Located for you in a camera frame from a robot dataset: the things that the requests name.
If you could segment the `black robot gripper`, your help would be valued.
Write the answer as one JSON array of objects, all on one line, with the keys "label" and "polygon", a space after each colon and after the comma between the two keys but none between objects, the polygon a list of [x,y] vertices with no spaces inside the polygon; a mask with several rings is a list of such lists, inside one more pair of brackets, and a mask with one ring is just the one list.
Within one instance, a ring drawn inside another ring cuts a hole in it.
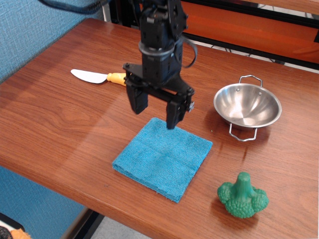
[{"label": "black robot gripper", "polygon": [[125,83],[131,108],[137,115],[148,107],[148,95],[168,102],[166,127],[174,129],[183,120],[186,110],[193,108],[194,89],[180,76],[183,43],[167,48],[151,48],[139,43],[142,64],[126,63]]}]

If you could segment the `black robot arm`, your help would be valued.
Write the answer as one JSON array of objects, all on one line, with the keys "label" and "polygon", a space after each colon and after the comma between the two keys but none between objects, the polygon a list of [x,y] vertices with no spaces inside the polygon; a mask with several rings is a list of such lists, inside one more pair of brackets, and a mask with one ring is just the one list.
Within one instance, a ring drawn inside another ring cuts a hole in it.
[{"label": "black robot arm", "polygon": [[140,15],[139,50],[142,64],[126,63],[125,83],[132,110],[140,114],[152,95],[167,103],[166,127],[174,129],[186,112],[193,109],[194,89],[181,75],[183,36],[187,15],[178,0],[136,0],[143,9]]}]

